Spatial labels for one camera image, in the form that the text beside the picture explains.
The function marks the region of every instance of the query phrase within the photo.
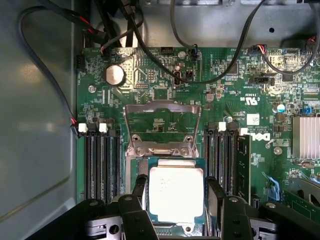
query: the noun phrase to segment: heatsink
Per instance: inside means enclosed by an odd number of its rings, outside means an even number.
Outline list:
[[[320,159],[320,117],[292,118],[292,156]]]

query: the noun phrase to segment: cable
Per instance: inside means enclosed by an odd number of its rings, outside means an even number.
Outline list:
[[[37,0],[37,1],[39,3],[41,3],[43,6],[45,6],[47,9],[64,17],[65,19],[69,20],[70,22],[82,27],[82,29],[84,29],[84,30],[93,29],[92,26],[88,22],[84,22],[79,17],[73,16],[72,14],[69,14],[68,12],[65,11],[65,9],[59,7],[55,3],[53,3],[49,0]]]
[[[185,43],[179,37],[178,31],[176,28],[175,7],[176,7],[176,0],[171,0],[171,2],[170,2],[170,22],[171,22],[171,27],[172,27],[174,37],[182,46],[184,46],[188,49],[194,49],[195,45],[189,45],[189,44]]]
[[[110,19],[107,11],[104,11],[103,4],[101,0],[93,0],[94,4],[96,6],[96,9],[99,12],[100,18],[103,23],[104,31],[106,32],[108,39],[113,39],[117,36],[116,30],[114,28],[113,22]],[[114,47],[121,47],[121,44],[119,41],[114,42]]]
[[[138,10],[138,12],[139,12],[140,15],[141,15],[141,20],[140,20],[140,22],[138,22],[138,23],[136,24],[136,26],[137,26],[138,28],[140,28],[140,27],[142,26],[142,24],[144,23],[145,17],[144,17],[143,12],[141,11],[141,9],[137,8],[137,10]],[[132,29],[129,29],[129,30],[127,30],[126,32],[120,34],[119,36],[116,36],[115,38],[109,40],[107,43],[105,43],[105,44],[101,47],[101,49],[100,49],[101,54],[104,54],[105,49],[107,49],[110,45],[112,45],[112,44],[115,43],[116,41],[119,41],[120,39],[124,38],[125,36],[129,35],[129,34],[132,33],[133,31],[134,31],[133,28],[132,28]]]
[[[16,33],[18,36],[18,40],[23,47],[23,49],[28,53],[28,55],[31,57],[34,64],[39,68],[39,70],[47,77],[47,79],[50,81],[51,85],[53,86],[54,90],[59,96],[59,99],[69,115],[72,124],[75,124],[77,121],[75,120],[75,117],[69,107],[68,101],[66,99],[66,96],[64,95],[63,91],[61,90],[57,80],[52,75],[50,70],[47,68],[47,66],[44,64],[44,62],[38,57],[38,55],[35,53],[35,51],[31,48],[31,46],[28,44],[24,31],[23,31],[23,24],[26,17],[34,12],[48,10],[45,6],[32,6],[25,10],[23,10],[16,19]]]
[[[241,49],[244,46],[251,22],[255,16],[255,14],[257,13],[258,9],[261,7],[261,5],[265,2],[266,0],[262,0],[255,8],[254,10],[250,13],[250,15],[248,16],[248,18],[245,21],[245,24],[243,26],[242,29],[242,33],[239,39],[239,43],[238,46],[236,47],[234,56],[230,62],[230,64],[226,67],[226,69],[224,70],[223,73],[221,73],[219,76],[207,80],[207,81],[188,81],[186,79],[183,79],[181,77],[177,77],[176,75],[174,75],[168,68],[166,68],[165,66],[163,66],[163,64],[149,51],[148,47],[146,46],[146,44],[144,43],[138,27],[133,19],[133,17],[130,15],[129,16],[129,20],[132,21],[132,25],[134,28],[134,32],[136,35],[136,38],[138,40],[138,43],[140,44],[140,47],[142,48],[142,50],[144,51],[144,53],[151,59],[152,62],[154,62],[159,68],[161,68],[162,70],[164,70],[167,74],[169,74],[171,77],[176,78],[177,80],[183,82],[183,83],[187,83],[187,84],[211,84],[214,83],[220,79],[222,79],[225,75],[227,75],[229,73],[229,71],[232,69],[232,67],[235,65],[235,63],[237,62],[237,59],[241,53]]]
[[[283,75],[295,75],[295,74],[298,74],[298,73],[301,73],[303,70],[305,70],[309,65],[310,63],[315,59],[316,55],[318,54],[318,49],[319,49],[319,44],[320,44],[320,15],[319,15],[319,12],[318,10],[316,9],[315,5],[313,3],[309,3],[309,6],[313,12],[313,14],[315,15],[315,25],[316,25],[316,42],[315,42],[315,49],[314,51],[312,52],[312,55],[311,57],[309,58],[309,60],[305,63],[304,66],[302,66],[300,69],[296,70],[296,71],[282,71],[278,68],[276,68],[270,61],[269,61],[269,58],[266,54],[266,52],[262,52],[262,56],[263,56],[263,59],[264,61],[266,62],[266,64],[269,65],[269,67],[274,70],[275,72],[279,73],[279,74],[283,74]]]

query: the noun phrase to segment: chipset heatsink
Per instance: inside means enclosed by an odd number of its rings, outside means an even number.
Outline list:
[[[149,211],[159,222],[194,223],[204,210],[204,171],[194,160],[160,159],[149,172]]]
[[[292,156],[320,159],[320,117],[292,118]]]

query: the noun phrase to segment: motherboard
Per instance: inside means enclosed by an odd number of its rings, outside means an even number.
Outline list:
[[[178,77],[199,83],[221,74],[235,48],[200,47],[196,56],[183,47],[150,51]],[[267,54],[286,71],[310,57],[295,48]],[[163,224],[157,233],[181,235],[170,224],[183,223],[186,235],[201,235],[204,178],[214,176],[228,195],[254,207],[279,201],[320,222],[318,200],[290,188],[291,179],[320,183],[320,57],[286,75],[246,48],[210,84],[174,79],[140,48],[113,48],[104,56],[100,48],[85,48],[79,62],[78,202],[110,203],[131,193],[143,174],[149,216]]]

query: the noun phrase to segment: mounting hole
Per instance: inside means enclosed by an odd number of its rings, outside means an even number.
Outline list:
[[[313,204],[316,207],[320,207],[320,203],[319,201],[316,199],[315,196],[313,196],[312,194],[309,195],[309,201],[311,204]]]
[[[109,228],[109,233],[112,234],[112,235],[115,235],[119,232],[119,226],[118,225],[112,225],[110,228]]]
[[[296,195],[302,199],[305,199],[305,194],[304,194],[304,191],[303,190],[298,190],[296,192]]]
[[[241,233],[240,233],[240,232],[234,231],[232,234],[233,234],[233,236],[235,236],[236,238],[241,238]]]

